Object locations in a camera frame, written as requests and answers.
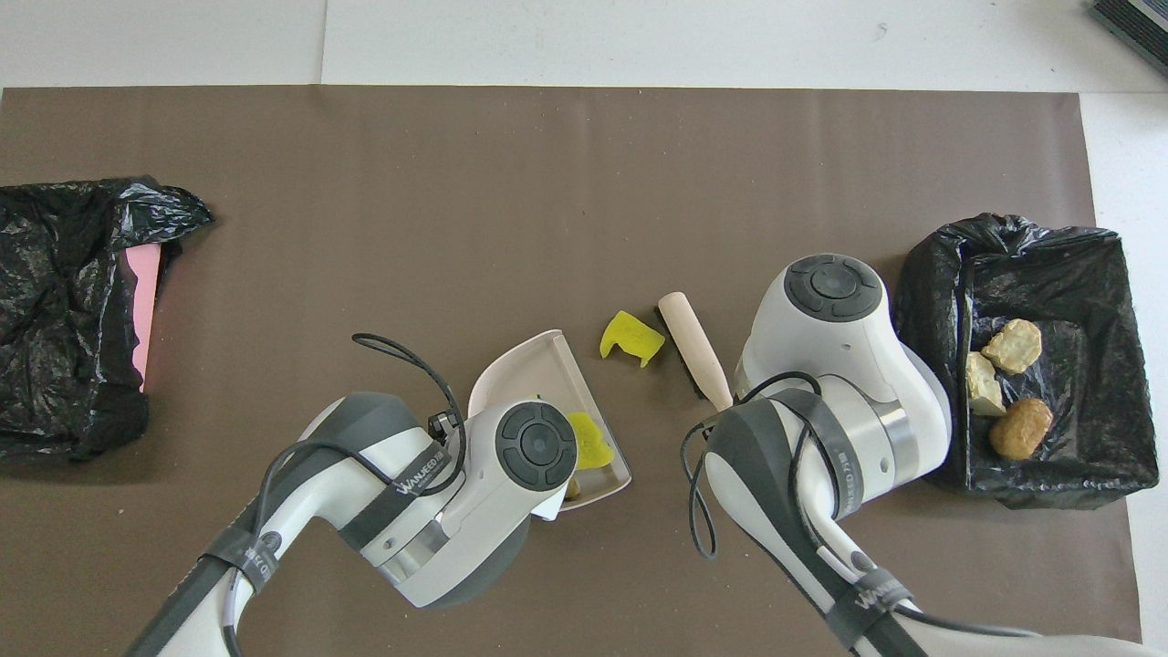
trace black cable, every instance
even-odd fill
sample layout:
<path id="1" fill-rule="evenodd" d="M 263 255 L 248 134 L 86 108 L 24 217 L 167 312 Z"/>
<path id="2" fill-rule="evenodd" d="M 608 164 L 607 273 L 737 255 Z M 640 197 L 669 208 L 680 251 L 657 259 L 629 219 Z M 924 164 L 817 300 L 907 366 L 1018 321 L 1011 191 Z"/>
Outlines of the black cable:
<path id="1" fill-rule="evenodd" d="M 799 379 L 806 381 L 811 386 L 812 392 L 814 392 L 819 396 L 823 396 L 823 388 L 820 387 L 819 381 L 816 381 L 814 376 L 807 374 L 806 372 L 791 371 L 791 372 L 781 372 L 779 374 L 776 374 L 774 376 L 767 376 L 766 380 L 764 380 L 762 383 L 751 388 L 750 392 L 746 393 L 742 397 L 742 400 L 738 401 L 738 403 L 746 403 L 748 401 L 755 399 L 755 395 L 757 395 L 758 393 L 765 390 L 766 388 L 770 388 L 771 386 L 778 383 L 779 381 L 783 381 L 784 379 Z"/>
<path id="2" fill-rule="evenodd" d="M 702 450 L 702 456 L 697 459 L 697 465 L 693 470 L 689 469 L 689 461 L 686 458 L 686 450 L 689 448 L 689 441 L 697 434 L 697 431 L 705 429 L 705 424 L 698 422 L 690 429 L 686 437 L 681 441 L 681 466 L 686 471 L 686 479 L 689 482 L 689 538 L 694 541 L 694 547 L 697 548 L 697 553 L 703 558 L 712 561 L 718 553 L 718 535 L 714 530 L 714 519 L 710 518 L 710 507 L 705 504 L 705 497 L 702 496 L 701 489 L 697 487 L 698 478 L 702 475 L 702 466 L 705 464 L 705 450 Z M 697 519 L 695 518 L 695 506 L 701 509 L 702 518 L 705 520 L 705 526 L 710 534 L 710 549 L 707 551 L 702 547 L 702 540 L 697 537 Z"/>
<path id="3" fill-rule="evenodd" d="M 765 381 L 751 388 L 751 390 L 746 393 L 742 397 L 742 400 L 738 401 L 738 403 L 739 404 L 746 403 L 748 401 L 752 400 L 756 395 L 758 395 L 758 393 L 785 379 L 799 379 L 801 381 L 805 381 L 807 385 L 811 386 L 813 393 L 815 393 L 819 396 L 823 396 L 823 388 L 820 386 L 819 381 L 814 376 L 812 376 L 806 372 L 791 371 L 791 372 L 783 372 L 773 376 L 769 376 Z M 690 440 L 693 440 L 693 437 L 700 430 L 703 429 L 708 431 L 710 427 L 707 427 L 704 422 L 698 422 L 697 424 L 694 426 L 694 428 L 687 431 L 686 437 L 682 438 L 681 466 L 686 471 L 686 480 L 689 482 L 689 538 L 690 540 L 694 541 L 694 547 L 697 549 L 697 553 L 701 554 L 704 559 L 709 559 L 712 561 L 717 556 L 718 552 L 717 531 L 714 527 L 714 519 L 710 516 L 710 509 L 705 502 L 705 496 L 702 495 L 702 490 L 701 487 L 698 487 L 698 480 L 702 475 L 702 468 L 705 464 L 705 450 L 704 449 L 702 450 L 702 455 L 698 457 L 697 465 L 693 470 L 689 469 L 689 461 L 686 458 L 686 451 L 689 448 Z M 800 431 L 799 438 L 795 442 L 791 466 L 787 471 L 787 485 L 790 486 L 791 498 L 795 502 L 795 506 L 799 510 L 799 516 L 800 519 L 802 520 L 804 530 L 807 532 L 812 542 L 815 544 L 818 547 L 823 545 L 822 537 L 819 535 L 819 532 L 815 531 L 815 528 L 812 526 L 811 521 L 804 513 L 802 505 L 799 504 L 799 491 L 795 487 L 799 479 L 799 462 L 801 461 L 802 450 L 807 443 L 808 436 L 815 438 L 819 449 L 821 451 L 823 450 L 822 443 L 820 443 L 818 436 L 814 435 L 814 430 L 811 428 L 808 423 L 804 422 L 802 430 Z M 826 456 L 825 456 L 825 463 L 829 463 Z M 705 547 L 702 546 L 702 540 L 697 535 L 697 513 L 696 513 L 697 511 L 702 512 L 702 519 L 705 521 L 705 526 L 709 530 L 709 537 L 710 537 L 709 549 L 705 549 Z"/>
<path id="4" fill-rule="evenodd" d="M 939 616 L 933 616 L 932 614 L 925 614 L 924 611 L 918 611 L 916 609 L 910 609 L 908 607 L 897 607 L 896 613 L 902 616 L 912 618 L 913 621 L 925 623 L 926 625 L 933 625 L 936 628 L 941 628 L 946 630 L 957 630 L 960 632 L 971 634 L 982 634 L 989 636 L 1013 636 L 1022 638 L 1037 638 L 1042 635 L 1038 632 L 1033 632 L 1030 630 L 1023 630 L 1018 628 L 1000 628 L 996 625 L 981 625 L 978 623 L 962 623 L 959 621 L 951 621 L 948 618 L 941 618 Z"/>
<path id="5" fill-rule="evenodd" d="M 368 347 L 375 352 L 383 353 L 398 360 L 404 360 L 405 362 L 418 367 L 430 375 L 430 379 L 433 380 L 433 382 L 442 390 L 443 396 L 446 397 L 446 403 L 450 404 L 450 413 L 454 416 L 454 424 L 458 427 L 458 456 L 454 461 L 454 470 L 451 471 L 450 476 L 442 483 L 422 491 L 419 497 L 427 497 L 446 490 L 454 483 L 454 479 L 458 478 L 459 472 L 463 471 L 463 464 L 466 462 L 466 421 L 463 417 L 463 412 L 458 408 L 458 400 L 454 399 L 454 393 L 450 389 L 450 385 L 446 383 L 446 380 L 443 379 L 440 374 L 434 372 L 434 369 L 430 367 L 426 361 L 422 360 L 416 353 L 411 352 L 399 343 L 390 340 L 383 336 L 377 336 L 376 333 L 354 333 L 353 341 L 362 347 Z"/>
<path id="6" fill-rule="evenodd" d="M 280 471 L 281 468 L 287 463 L 287 459 L 297 451 L 304 449 L 312 449 L 313 451 L 318 449 L 328 449 L 341 454 L 348 458 L 356 461 L 361 466 L 373 473 L 381 483 L 390 486 L 394 484 L 394 479 L 388 475 L 382 472 L 376 465 L 373 464 L 368 458 L 362 456 L 360 452 L 354 451 L 347 447 L 327 442 L 327 441 L 300 441 L 293 443 L 276 455 L 276 458 L 267 465 L 267 470 L 264 471 L 264 479 L 259 485 L 259 493 L 256 496 L 256 516 L 252 518 L 251 523 L 251 535 L 255 537 L 255 542 L 252 544 L 253 549 L 258 549 L 260 539 L 260 531 L 264 528 L 264 523 L 267 521 L 267 498 L 271 495 L 272 482 L 276 479 L 276 473 Z M 230 616 L 234 616 L 235 611 L 235 589 L 239 582 L 241 572 L 235 568 L 235 574 L 232 575 L 231 585 L 228 588 L 228 604 L 224 607 L 224 613 L 230 611 Z M 222 624 L 223 643 L 227 645 L 228 655 L 231 657 L 243 657 L 243 652 L 239 649 L 239 639 L 235 631 L 234 618 L 224 618 Z"/>

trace dustpan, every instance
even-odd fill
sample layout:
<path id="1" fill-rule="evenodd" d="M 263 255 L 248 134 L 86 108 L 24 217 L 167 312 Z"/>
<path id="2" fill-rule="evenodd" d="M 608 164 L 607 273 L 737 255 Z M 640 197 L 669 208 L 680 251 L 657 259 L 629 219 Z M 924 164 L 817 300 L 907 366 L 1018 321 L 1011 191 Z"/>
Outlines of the dustpan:
<path id="1" fill-rule="evenodd" d="M 612 463 L 572 475 L 580 486 L 580 495 L 564 500 L 562 511 L 592 504 L 628 485 L 633 478 L 628 464 L 584 382 L 568 340 L 557 328 L 515 346 L 487 366 L 471 389 L 467 413 L 474 416 L 496 403 L 535 397 L 554 404 L 565 415 L 588 413 L 614 452 Z"/>

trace yellow rock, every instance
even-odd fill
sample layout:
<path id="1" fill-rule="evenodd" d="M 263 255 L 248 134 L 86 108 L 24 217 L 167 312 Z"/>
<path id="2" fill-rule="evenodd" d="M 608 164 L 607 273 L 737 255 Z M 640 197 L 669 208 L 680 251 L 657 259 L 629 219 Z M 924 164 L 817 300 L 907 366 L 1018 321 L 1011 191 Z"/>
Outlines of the yellow rock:
<path id="1" fill-rule="evenodd" d="M 1021 374 L 1042 355 L 1042 331 L 1026 319 L 1011 319 L 981 350 L 999 369 Z"/>
<path id="2" fill-rule="evenodd" d="M 600 338 L 600 358 L 609 358 L 612 345 L 618 345 L 623 352 L 640 358 L 641 367 L 645 367 L 649 364 L 649 359 L 661 351 L 663 344 L 665 336 L 621 310 L 617 311 L 617 316 L 604 330 L 604 336 Z"/>
<path id="3" fill-rule="evenodd" d="M 568 421 L 576 433 L 576 450 L 579 452 L 576 461 L 577 470 L 604 468 L 612 463 L 616 452 L 605 444 L 600 428 L 596 426 L 588 413 L 569 413 Z"/>

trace brown paper mat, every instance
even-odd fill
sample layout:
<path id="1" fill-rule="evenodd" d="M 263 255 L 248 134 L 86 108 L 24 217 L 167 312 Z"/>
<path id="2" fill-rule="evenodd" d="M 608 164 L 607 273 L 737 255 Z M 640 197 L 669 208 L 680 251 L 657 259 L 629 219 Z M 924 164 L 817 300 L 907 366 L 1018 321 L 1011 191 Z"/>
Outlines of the brown paper mat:
<path id="1" fill-rule="evenodd" d="M 0 184 L 148 173 L 220 224 L 158 307 L 139 442 L 0 479 L 12 655 L 119 653 L 328 402 L 440 396 L 348 341 L 410 345 L 464 400 L 496 355 L 563 328 L 633 470 L 536 523 L 487 595 L 415 610 L 313 525 L 248 609 L 245 653 L 835 655 L 823 623 L 721 512 L 686 525 L 677 445 L 708 414 L 675 352 L 599 359 L 618 309 L 683 290 L 730 369 L 773 276 L 823 250 L 889 283 L 982 210 L 1092 224 L 1069 95 L 526 88 L 6 90 Z M 915 483 L 846 528 L 933 613 L 1139 637 L 1125 506 L 1011 512 Z"/>

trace black strap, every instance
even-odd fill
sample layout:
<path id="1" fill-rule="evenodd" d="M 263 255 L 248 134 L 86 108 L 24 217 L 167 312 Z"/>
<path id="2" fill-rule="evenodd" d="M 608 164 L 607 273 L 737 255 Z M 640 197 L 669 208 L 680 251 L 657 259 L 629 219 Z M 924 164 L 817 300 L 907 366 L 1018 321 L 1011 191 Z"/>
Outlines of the black strap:
<path id="1" fill-rule="evenodd" d="M 840 643 L 851 649 L 876 621 L 891 613 L 898 602 L 910 597 L 912 594 L 892 573 L 877 568 L 860 578 L 850 589 L 836 597 L 825 620 Z"/>
<path id="2" fill-rule="evenodd" d="M 450 452 L 440 444 L 430 443 L 394 478 L 392 486 L 377 493 L 373 502 L 341 527 L 341 539 L 357 552 L 364 549 L 369 541 L 377 538 L 426 490 L 451 461 Z"/>
<path id="3" fill-rule="evenodd" d="M 864 477 L 860 458 L 851 441 L 827 407 L 823 397 L 799 388 L 784 388 L 770 399 L 791 409 L 807 423 L 819 441 L 828 470 L 835 479 L 835 513 L 832 518 L 850 516 L 864 498 Z"/>
<path id="4" fill-rule="evenodd" d="M 276 553 L 264 541 L 256 540 L 256 534 L 234 525 L 215 537 L 203 551 L 203 556 L 213 556 L 238 568 L 257 594 L 279 566 Z"/>

